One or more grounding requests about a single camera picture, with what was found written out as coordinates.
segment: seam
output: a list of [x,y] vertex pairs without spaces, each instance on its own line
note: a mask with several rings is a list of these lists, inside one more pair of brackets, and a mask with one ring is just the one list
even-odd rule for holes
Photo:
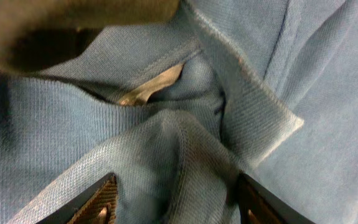
[[[176,48],[176,50],[172,50],[169,51],[166,57],[161,57],[160,59],[158,59],[158,61],[155,61],[155,64],[150,67],[148,70],[143,70],[144,72],[141,72],[139,74],[137,74],[135,77],[130,77],[130,79],[128,80],[129,83],[132,83],[134,85],[134,87],[129,88],[129,89],[125,89],[125,91],[131,91],[133,89],[135,89],[136,87],[144,84],[145,82],[149,81],[152,78],[155,78],[156,75],[158,75],[159,73],[166,71],[168,68],[172,67],[173,65],[177,65],[179,63],[185,63],[186,61],[190,60],[192,57],[195,57],[197,54],[199,54],[201,52],[201,49],[199,47],[197,47],[194,51],[190,52],[189,54],[184,54],[186,55],[185,57],[181,57],[177,60],[174,60],[168,64],[163,65],[162,67],[158,68],[158,64],[161,63],[161,61],[164,61],[164,59],[168,58],[174,51],[177,51],[180,47]],[[140,77],[146,77],[146,80],[143,80],[142,82],[139,82]]]
[[[300,16],[299,20],[301,21],[302,20],[302,14],[300,14],[299,16]],[[274,85],[272,86],[272,88],[274,88],[276,94],[282,94],[281,93],[282,86],[284,85],[284,83],[286,82],[286,79],[288,78],[288,70],[290,69],[290,68],[288,68],[290,66],[289,65],[290,55],[294,50],[295,41],[298,38],[299,27],[300,27],[300,22],[298,22],[297,25],[296,25],[295,36],[294,36],[294,38],[292,40],[291,49],[286,53],[285,63],[283,65],[283,70],[282,70],[283,75],[280,76],[280,77],[277,77],[277,79],[274,81]]]
[[284,15],[284,18],[283,18],[283,21],[281,23],[281,27],[280,27],[280,32],[278,33],[278,37],[276,39],[276,42],[274,44],[274,50],[273,52],[271,53],[270,55],[270,58],[268,60],[268,63],[267,63],[267,67],[266,67],[266,70],[265,70],[265,74],[263,75],[263,81],[266,79],[267,77],[267,71],[269,71],[269,67],[270,67],[270,64],[271,64],[271,61],[273,60],[273,57],[274,55],[276,54],[276,51],[277,51],[277,48],[278,48],[278,42],[281,40],[283,34],[284,34],[284,29],[285,29],[285,22],[286,22],[286,18],[288,17],[288,9],[289,9],[289,6],[290,6],[290,0],[287,0],[287,3],[286,3],[286,9],[285,9],[285,15]]
[[244,59],[240,56],[239,52],[235,50],[235,48],[233,47],[234,45],[233,43],[231,43],[230,39],[223,33],[221,33],[221,31],[219,31],[216,27],[214,27],[212,23],[209,22],[208,19],[206,19],[206,17],[198,9],[196,9],[191,3],[188,2],[188,0],[183,1],[182,5],[195,15],[194,19],[199,22],[200,28],[202,30],[206,31],[209,35],[212,35],[217,40],[219,40],[227,48],[228,52],[238,60],[238,66],[240,66],[241,74],[243,74],[243,77],[246,78],[252,85],[255,85],[257,88],[261,89],[266,94],[266,96],[272,102],[274,102],[274,104],[286,115],[294,119],[299,119],[299,121],[301,122],[300,126],[302,126],[304,122],[303,119],[293,114],[283,104],[283,102],[281,102],[277,98],[277,96],[272,92],[272,90],[269,89],[269,87],[266,86],[263,81],[261,81],[257,77],[255,71],[253,71],[249,64],[244,61]]
[[189,45],[191,42],[195,41],[195,37],[191,37],[189,38],[187,41],[181,43],[180,45],[178,45],[177,47],[173,48],[172,50],[166,52],[164,55],[162,55],[161,57],[159,57],[157,60],[155,60],[154,62],[151,62],[146,68],[142,69],[142,70],[138,70],[137,75],[131,77],[131,79],[135,79],[140,77],[141,75],[144,75],[146,72],[150,71],[151,69],[153,69],[154,67],[156,67],[162,60],[164,60],[165,58],[167,58],[168,56],[170,56],[172,54],[172,52],[177,51],[180,48],[183,48],[186,45]]
[[[331,19],[333,16],[335,16],[337,13],[341,12],[341,11],[343,10],[343,8],[346,7],[346,4],[350,4],[350,3],[348,3],[349,1],[350,1],[350,0],[344,1],[344,2],[341,4],[341,6],[340,6],[339,8],[337,8],[337,9],[335,10],[335,12],[333,12],[333,13],[317,28],[317,30],[308,38],[308,40],[311,39],[311,38],[313,37],[313,35],[314,35],[315,33],[317,33],[317,31],[318,31],[319,29],[321,29],[321,28],[323,27],[323,25],[324,25],[328,20],[330,20],[330,19]],[[301,95],[301,97],[298,98],[298,100],[296,100],[294,108],[297,107],[299,101],[302,100],[302,99],[304,98],[304,96],[306,96],[306,94],[309,92],[309,90],[311,89],[311,87],[313,87],[314,84],[317,82],[317,80],[320,79],[321,74],[325,71],[326,67],[331,63],[332,58],[338,53],[337,50],[338,50],[338,48],[343,44],[343,41],[345,40],[345,38],[348,36],[349,30],[350,30],[350,29],[353,27],[353,25],[354,25],[354,21],[355,21],[355,20],[352,20],[352,21],[349,23],[349,26],[347,26],[347,29],[346,29],[346,31],[345,31],[345,34],[341,37],[340,42],[339,42],[339,43],[337,44],[337,46],[334,48],[334,53],[329,57],[329,60],[328,60],[325,64],[323,64],[323,66],[321,67],[321,71],[318,73],[317,77],[310,82],[310,85],[308,85],[307,90]],[[280,91],[281,91],[281,92],[283,91],[283,88],[284,88],[283,85],[284,85],[284,84],[285,84],[285,83],[283,83],[282,86],[281,86],[281,88],[280,88]]]

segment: blue fabric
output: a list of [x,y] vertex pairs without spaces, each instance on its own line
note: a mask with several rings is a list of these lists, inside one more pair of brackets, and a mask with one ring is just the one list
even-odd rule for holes
[[[150,104],[114,104],[181,62]],[[0,223],[109,172],[117,223],[239,223],[240,169],[314,222],[358,223],[358,0],[183,1],[40,75],[63,82],[0,75]]]

